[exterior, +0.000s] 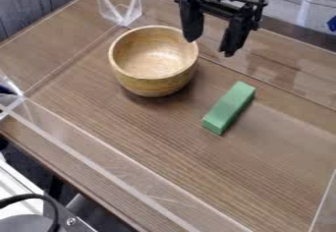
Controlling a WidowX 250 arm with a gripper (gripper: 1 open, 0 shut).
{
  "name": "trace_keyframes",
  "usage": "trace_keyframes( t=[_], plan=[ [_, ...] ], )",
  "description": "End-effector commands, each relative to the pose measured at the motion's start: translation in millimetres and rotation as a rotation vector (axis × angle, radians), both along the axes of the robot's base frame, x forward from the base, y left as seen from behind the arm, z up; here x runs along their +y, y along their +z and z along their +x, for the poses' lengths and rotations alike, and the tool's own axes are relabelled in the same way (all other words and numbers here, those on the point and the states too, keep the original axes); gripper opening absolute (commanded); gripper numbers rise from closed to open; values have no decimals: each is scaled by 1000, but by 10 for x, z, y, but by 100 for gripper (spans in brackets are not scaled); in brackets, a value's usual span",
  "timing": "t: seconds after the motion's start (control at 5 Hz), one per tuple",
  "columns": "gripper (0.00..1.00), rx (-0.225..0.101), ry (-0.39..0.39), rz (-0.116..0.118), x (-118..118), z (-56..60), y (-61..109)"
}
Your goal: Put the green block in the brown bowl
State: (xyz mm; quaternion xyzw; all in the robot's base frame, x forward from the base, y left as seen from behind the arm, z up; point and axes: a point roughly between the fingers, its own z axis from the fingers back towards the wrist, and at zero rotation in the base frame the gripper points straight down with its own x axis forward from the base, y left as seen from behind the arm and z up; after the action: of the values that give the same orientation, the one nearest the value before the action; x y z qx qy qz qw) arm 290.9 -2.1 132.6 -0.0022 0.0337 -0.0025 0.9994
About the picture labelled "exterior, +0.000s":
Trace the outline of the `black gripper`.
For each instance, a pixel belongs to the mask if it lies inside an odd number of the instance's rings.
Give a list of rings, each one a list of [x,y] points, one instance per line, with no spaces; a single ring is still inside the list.
[[[231,57],[242,47],[249,30],[259,26],[266,0],[175,0],[179,5],[182,35],[187,42],[203,32],[203,13],[229,19],[218,51]]]

